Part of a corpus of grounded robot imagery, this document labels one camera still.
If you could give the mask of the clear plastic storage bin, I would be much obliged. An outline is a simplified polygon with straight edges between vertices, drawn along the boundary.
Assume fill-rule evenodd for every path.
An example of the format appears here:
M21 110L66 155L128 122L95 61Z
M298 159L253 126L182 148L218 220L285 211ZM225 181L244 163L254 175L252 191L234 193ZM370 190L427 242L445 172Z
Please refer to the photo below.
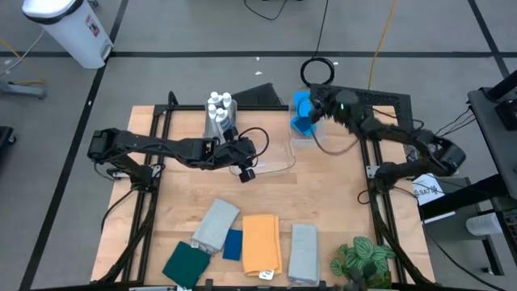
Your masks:
M286 171L296 161L289 131L271 130L268 132L268 136L269 143L261 131L253 130L245 134L245 137L249 137L254 143L257 153L267 148L252 162L256 175Z

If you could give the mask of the white paper sheet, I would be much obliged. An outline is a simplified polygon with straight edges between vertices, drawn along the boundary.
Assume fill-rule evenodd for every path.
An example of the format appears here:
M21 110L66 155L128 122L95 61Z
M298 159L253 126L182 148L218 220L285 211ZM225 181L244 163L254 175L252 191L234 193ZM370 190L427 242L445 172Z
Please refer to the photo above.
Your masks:
M438 180L432 174L420 175L412 181L418 203L424 205L445 196Z

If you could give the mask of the grey side table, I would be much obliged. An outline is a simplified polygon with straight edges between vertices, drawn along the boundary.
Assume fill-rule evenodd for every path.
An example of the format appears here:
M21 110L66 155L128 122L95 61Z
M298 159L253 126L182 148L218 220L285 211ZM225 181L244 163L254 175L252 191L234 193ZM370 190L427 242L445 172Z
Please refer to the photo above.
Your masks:
M482 91L470 91L468 99L490 154L509 195L517 200L517 131L508 131Z

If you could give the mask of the dark blue cloth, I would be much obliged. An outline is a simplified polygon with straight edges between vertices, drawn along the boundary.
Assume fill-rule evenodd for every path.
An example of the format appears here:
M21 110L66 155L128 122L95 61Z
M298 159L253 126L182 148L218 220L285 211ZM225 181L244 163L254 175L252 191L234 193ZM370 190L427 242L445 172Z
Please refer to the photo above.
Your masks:
M223 259L239 261L242 255L242 238L243 232L241 230L230 229L225 239L223 250Z

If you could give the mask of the green striped-leaf plant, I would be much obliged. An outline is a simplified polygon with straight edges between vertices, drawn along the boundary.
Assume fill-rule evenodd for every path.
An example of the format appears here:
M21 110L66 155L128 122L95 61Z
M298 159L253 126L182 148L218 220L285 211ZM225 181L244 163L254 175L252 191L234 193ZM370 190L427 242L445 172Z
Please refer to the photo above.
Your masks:
M390 289L392 275L389 259L395 253L387 245L376 245L369 238L354 237L352 246L341 245L336 251L341 257L330 262L330 270L336 276L345 276L350 282L366 288Z

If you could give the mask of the black computer tower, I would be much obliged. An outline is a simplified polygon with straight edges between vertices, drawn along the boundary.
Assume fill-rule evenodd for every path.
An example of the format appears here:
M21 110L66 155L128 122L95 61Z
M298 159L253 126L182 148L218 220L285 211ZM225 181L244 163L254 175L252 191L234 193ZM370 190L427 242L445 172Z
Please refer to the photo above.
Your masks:
M242 106L282 105L281 99L270 82L231 94L231 97Z

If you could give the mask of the grey floor stand base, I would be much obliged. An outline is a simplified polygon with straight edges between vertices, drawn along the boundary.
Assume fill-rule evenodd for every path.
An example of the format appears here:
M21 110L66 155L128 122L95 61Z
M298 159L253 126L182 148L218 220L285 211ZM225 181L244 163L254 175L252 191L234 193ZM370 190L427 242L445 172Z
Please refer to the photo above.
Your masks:
M17 85L0 80L0 93L7 95L26 95L37 99L45 99L47 91L44 88L29 85Z

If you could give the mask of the dark green cloth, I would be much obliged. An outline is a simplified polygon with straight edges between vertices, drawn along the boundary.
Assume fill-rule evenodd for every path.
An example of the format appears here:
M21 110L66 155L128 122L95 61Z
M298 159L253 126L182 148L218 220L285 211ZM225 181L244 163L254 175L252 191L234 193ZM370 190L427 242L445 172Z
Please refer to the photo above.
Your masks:
M192 289L209 265L210 259L209 253L179 242L162 269L162 274L178 286Z

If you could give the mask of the orange towel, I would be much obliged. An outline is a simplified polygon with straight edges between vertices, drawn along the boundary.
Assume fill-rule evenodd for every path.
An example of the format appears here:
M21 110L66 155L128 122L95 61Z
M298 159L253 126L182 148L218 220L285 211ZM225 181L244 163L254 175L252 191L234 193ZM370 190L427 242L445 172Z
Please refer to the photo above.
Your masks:
M280 220L275 214L246 215L242 218L242 265L247 276L283 271Z

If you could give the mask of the black workstation desk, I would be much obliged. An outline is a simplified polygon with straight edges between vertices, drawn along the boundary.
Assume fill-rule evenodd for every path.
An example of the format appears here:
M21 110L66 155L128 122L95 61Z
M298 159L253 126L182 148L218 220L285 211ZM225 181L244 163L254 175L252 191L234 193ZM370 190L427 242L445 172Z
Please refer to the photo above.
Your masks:
M440 184L452 187L452 192L444 192L440 198L420 204L421 218L432 219L489 200L493 209L478 215L495 215L495 221L502 227L502 234L517 266L517 200L510 196L502 177L496 174L474 184L465 178L466 185L456 183L456 180L460 180L459 177L433 175L432 178Z

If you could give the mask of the grey waffle towel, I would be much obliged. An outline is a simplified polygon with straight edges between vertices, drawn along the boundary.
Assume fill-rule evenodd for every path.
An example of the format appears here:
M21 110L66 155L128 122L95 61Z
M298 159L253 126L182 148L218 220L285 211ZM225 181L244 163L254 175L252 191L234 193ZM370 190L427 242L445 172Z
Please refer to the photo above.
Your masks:
M191 237L191 246L210 255L221 251L240 209L229 202L215 199Z
M320 259L316 226L301 223L292 225L288 279L299 285L319 283Z

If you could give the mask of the white pedal trash bin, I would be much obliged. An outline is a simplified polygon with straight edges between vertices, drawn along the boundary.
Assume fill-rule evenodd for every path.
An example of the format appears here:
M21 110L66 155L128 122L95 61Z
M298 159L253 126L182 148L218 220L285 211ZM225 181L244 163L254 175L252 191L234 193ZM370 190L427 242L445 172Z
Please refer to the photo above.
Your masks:
M83 68L96 70L114 47L95 14L98 7L98 0L24 0L22 12Z

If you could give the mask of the black device box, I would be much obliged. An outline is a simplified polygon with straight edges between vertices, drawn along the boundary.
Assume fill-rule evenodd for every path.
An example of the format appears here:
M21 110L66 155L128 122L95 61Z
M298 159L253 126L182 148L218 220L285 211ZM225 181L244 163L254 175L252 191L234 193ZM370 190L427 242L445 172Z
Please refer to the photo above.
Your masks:
M493 87L482 87L484 96L498 105L494 108L504 128L517 131L517 70Z

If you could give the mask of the frosted plastic handled bin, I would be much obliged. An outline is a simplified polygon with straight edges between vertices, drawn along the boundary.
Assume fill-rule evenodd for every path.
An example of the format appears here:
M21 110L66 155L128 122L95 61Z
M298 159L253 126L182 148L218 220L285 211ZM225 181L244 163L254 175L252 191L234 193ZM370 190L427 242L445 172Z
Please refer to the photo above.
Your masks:
M291 127L291 119L296 116L294 103L293 101L288 105L289 109L289 136L291 140L291 145L297 149L301 148L309 148L316 147L317 141L322 142L325 136L325 126L322 120L319 120L315 125L316 129L312 132L312 135L309 137L305 137L300 135L295 129Z
M237 125L236 125L236 121L237 121L237 102L233 100L233 127L229 130L227 130L225 133L224 133L224 136L222 137L219 133L218 133L218 136L217 137L210 137L209 136L209 131L208 131L208 127L209 127L209 117L208 117L208 104L205 106L205 112L206 112L206 115L205 115L205 124L204 124L204 135L203 137L209 141L217 141L219 144L223 144L225 143L226 141L228 141L229 139L233 138L233 137L236 137L237 136Z

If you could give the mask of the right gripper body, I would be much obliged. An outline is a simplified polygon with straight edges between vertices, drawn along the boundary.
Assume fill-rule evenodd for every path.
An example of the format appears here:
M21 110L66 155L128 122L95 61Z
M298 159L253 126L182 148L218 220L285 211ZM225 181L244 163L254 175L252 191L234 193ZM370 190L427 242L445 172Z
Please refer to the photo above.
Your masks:
M347 93L340 91L329 95L318 110L319 116L344 124L348 118Z

